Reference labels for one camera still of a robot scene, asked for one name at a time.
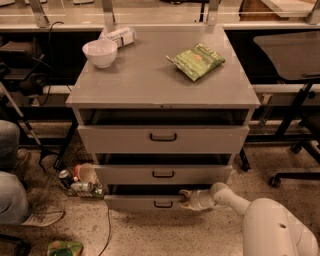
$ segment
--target table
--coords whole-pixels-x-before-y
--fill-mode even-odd
[[[180,209],[180,189],[226,182],[260,102],[222,26],[134,28],[112,66],[86,63],[66,104],[111,209]],[[226,62],[192,82],[166,55],[199,42]]]

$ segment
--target drawer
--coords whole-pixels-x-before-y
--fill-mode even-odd
[[[90,153],[239,153],[247,126],[79,126]]]
[[[183,210],[179,202],[184,196],[107,195],[104,199],[111,210]]]
[[[104,186],[112,184],[213,184],[226,182],[232,166],[107,165],[94,167]]]

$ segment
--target soda can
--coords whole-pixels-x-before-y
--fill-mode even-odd
[[[70,188],[70,185],[74,182],[71,173],[68,170],[62,170],[59,172],[59,179],[61,183],[66,187]]]
[[[71,184],[71,190],[75,192],[91,192],[93,189],[92,182],[77,181]]]

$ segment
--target white robot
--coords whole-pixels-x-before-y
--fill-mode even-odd
[[[207,190],[181,190],[180,206],[201,211],[231,207],[244,217],[244,256],[317,256],[313,233],[278,202],[260,198],[253,202],[236,195],[224,183]]]

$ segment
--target plastic bag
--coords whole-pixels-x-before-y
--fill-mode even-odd
[[[219,53],[204,44],[197,44],[191,50],[167,58],[181,69],[192,81],[196,81],[226,60]]]

